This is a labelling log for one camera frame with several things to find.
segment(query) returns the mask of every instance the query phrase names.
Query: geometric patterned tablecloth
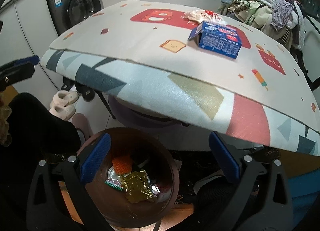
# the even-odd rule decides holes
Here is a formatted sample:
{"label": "geometric patterned tablecloth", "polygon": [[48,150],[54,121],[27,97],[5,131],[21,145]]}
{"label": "geometric patterned tablecloth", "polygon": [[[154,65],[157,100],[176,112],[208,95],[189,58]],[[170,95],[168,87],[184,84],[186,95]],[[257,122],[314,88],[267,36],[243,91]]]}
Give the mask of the geometric patterned tablecloth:
{"label": "geometric patterned tablecloth", "polygon": [[320,135],[260,103],[179,74],[49,49],[41,65],[142,108],[265,146],[320,156]]}

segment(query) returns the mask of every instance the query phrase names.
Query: brown trash can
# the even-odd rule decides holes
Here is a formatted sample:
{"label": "brown trash can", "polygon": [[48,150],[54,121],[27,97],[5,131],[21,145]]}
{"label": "brown trash can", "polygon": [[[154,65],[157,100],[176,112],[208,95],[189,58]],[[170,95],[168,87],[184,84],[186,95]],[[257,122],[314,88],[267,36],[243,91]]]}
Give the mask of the brown trash can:
{"label": "brown trash can", "polygon": [[[103,133],[111,136],[111,149],[96,173],[93,181],[85,186],[93,202],[104,218],[113,226],[139,228],[162,219],[172,208],[179,190],[177,165],[169,151],[155,138],[136,129],[113,128],[99,132],[85,144],[92,143]],[[111,158],[136,149],[145,149],[159,164],[159,185],[162,187],[156,202],[130,203],[123,191],[106,185],[107,173],[112,167]]]}

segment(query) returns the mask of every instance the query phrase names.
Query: washing machine door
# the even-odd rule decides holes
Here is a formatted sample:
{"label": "washing machine door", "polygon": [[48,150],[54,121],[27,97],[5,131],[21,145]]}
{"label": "washing machine door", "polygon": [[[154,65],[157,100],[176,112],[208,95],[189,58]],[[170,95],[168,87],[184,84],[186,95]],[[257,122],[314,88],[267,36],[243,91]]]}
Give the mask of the washing machine door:
{"label": "washing machine door", "polygon": [[71,26],[77,25],[100,10],[100,0],[70,0],[68,18]]}

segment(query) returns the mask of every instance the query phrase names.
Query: washing machine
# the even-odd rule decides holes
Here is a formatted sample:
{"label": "washing machine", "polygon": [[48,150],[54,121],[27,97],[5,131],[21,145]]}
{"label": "washing machine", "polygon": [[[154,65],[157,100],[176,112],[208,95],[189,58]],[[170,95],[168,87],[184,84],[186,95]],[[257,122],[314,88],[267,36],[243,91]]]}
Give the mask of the washing machine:
{"label": "washing machine", "polygon": [[101,10],[100,0],[47,0],[47,2],[59,36]]}

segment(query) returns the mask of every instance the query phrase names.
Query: blue box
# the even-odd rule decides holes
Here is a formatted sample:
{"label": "blue box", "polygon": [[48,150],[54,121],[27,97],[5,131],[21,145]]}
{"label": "blue box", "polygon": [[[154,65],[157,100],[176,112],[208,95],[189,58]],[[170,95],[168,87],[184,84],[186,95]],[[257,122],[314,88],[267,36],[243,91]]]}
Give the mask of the blue box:
{"label": "blue box", "polygon": [[235,59],[242,46],[236,30],[215,23],[202,22],[194,28],[188,40],[196,38],[199,47]]}

